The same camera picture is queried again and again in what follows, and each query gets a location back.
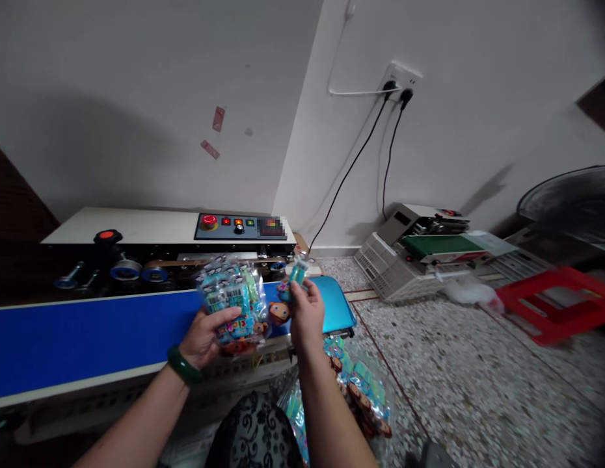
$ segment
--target white wall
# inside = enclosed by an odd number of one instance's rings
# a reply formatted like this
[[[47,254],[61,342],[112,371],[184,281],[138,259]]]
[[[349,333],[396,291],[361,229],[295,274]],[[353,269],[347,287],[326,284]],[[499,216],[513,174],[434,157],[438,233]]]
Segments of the white wall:
[[[324,219],[374,102],[327,97],[345,5],[335,0],[322,9],[273,209],[288,216],[307,242]],[[473,228],[491,229],[538,182],[605,163],[605,133],[573,104],[605,75],[599,5],[357,0],[333,89],[376,89],[392,59],[424,76],[396,136],[387,200],[465,208]],[[388,115],[386,110],[340,192],[317,247],[359,245],[382,220],[380,195],[397,109]],[[331,184],[331,197],[322,204]]]
[[[321,4],[0,0],[0,147],[61,220],[269,213]]]

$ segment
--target black power cord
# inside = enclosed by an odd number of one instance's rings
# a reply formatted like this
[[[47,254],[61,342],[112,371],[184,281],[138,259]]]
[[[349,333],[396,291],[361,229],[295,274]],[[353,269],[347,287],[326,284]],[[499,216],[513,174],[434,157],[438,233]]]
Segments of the black power cord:
[[[385,214],[385,189],[387,188],[387,174],[389,174],[389,165],[392,163],[392,148],[394,147],[394,139],[396,137],[396,130],[398,130],[398,124],[400,123],[400,118],[402,117],[402,111],[405,110],[407,104],[413,97],[412,89],[405,89],[402,91],[400,95],[400,100],[402,101],[402,105],[400,106],[400,113],[398,114],[398,120],[396,120],[396,126],[394,127],[394,134],[392,135],[392,142],[389,145],[389,158],[387,158],[387,169],[385,170],[385,179],[383,180],[383,218],[387,221],[387,215]]]
[[[383,90],[391,90],[391,89],[394,89],[395,87],[396,87],[396,82],[395,81],[388,81],[383,86]],[[311,255],[311,249],[314,246],[314,242],[316,241],[317,236],[322,232],[322,228],[324,227],[324,225],[327,223],[327,220],[329,219],[330,210],[333,209],[333,205],[335,204],[335,200],[337,200],[337,195],[339,195],[340,190],[342,189],[342,185],[343,185],[344,181],[346,180],[346,177],[348,177],[348,174],[350,174],[350,171],[353,168],[353,166],[355,165],[356,160],[359,159],[359,156],[361,156],[361,153],[362,153],[363,149],[366,147],[366,144],[368,144],[368,142],[370,141],[370,138],[372,137],[372,134],[374,133],[374,129],[376,128],[376,124],[378,123],[379,118],[381,117],[381,114],[383,113],[383,109],[385,108],[385,104],[387,104],[387,101],[389,100],[389,97],[391,95],[392,95],[392,91],[387,91],[387,93],[385,94],[385,97],[383,99],[383,105],[381,106],[381,109],[379,110],[379,114],[376,116],[376,120],[374,121],[374,125],[372,125],[372,130],[370,130],[370,134],[366,138],[366,141],[363,143],[363,146],[361,147],[361,149],[359,150],[359,152],[356,154],[354,161],[352,162],[352,164],[350,164],[350,167],[348,168],[348,171],[346,172],[346,175],[343,177],[342,181],[340,182],[340,186],[337,188],[337,192],[335,192],[335,196],[333,197],[333,201],[330,203],[329,211],[327,211],[327,217],[324,218],[324,222],[322,223],[322,226],[320,226],[320,229],[317,231],[316,235],[314,236],[314,239],[311,241],[311,244],[309,245],[309,252],[307,252],[307,256]]]

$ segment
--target bracelet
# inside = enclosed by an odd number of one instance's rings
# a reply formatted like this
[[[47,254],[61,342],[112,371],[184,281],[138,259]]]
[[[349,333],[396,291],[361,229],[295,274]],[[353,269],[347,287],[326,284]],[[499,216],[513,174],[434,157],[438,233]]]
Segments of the bracelet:
[[[187,385],[198,385],[203,380],[203,374],[193,367],[179,351],[179,345],[175,344],[168,349],[168,365],[177,373]]]

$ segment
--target white cable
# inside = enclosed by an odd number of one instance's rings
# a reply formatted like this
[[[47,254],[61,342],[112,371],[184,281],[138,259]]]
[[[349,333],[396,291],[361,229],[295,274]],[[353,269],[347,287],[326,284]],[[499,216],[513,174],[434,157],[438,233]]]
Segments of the white cable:
[[[329,81],[327,82],[327,92],[330,96],[377,96],[378,94],[385,94],[388,92],[402,91],[402,88],[394,88],[387,91],[356,91],[356,92],[335,92],[330,89],[330,80],[333,76],[333,68],[335,68],[335,58],[337,57],[337,52],[340,50],[340,45],[342,43],[343,32],[346,29],[346,24],[350,19],[355,15],[355,0],[349,0],[348,5],[346,6],[346,12],[343,19],[342,31],[340,32],[340,38],[337,40],[337,47],[335,48],[335,53],[333,54],[333,61],[330,64],[329,71]]]

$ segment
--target pile of toy packages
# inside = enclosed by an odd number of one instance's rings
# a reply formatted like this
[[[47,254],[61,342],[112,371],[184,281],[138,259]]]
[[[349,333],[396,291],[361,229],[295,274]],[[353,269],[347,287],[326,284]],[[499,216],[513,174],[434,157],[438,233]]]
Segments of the pile of toy packages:
[[[389,423],[390,408],[394,402],[392,389],[383,384],[383,382],[387,382],[386,376],[375,368],[372,359],[363,351],[350,345],[346,349],[345,341],[342,338],[326,338],[324,351],[327,355],[327,365],[333,369],[337,385],[353,412],[357,424],[366,436],[374,455],[379,460],[385,460],[389,447],[387,439],[392,437]],[[299,381],[296,381],[293,386],[284,409],[301,450],[305,466],[309,466]]]
[[[234,356],[254,352],[265,343],[273,326],[289,320],[289,284],[302,284],[309,264],[297,258],[289,280],[277,287],[281,302],[268,304],[262,276],[252,263],[220,255],[196,275],[196,289],[209,314],[227,307],[240,307],[239,317],[217,330],[223,354]]]

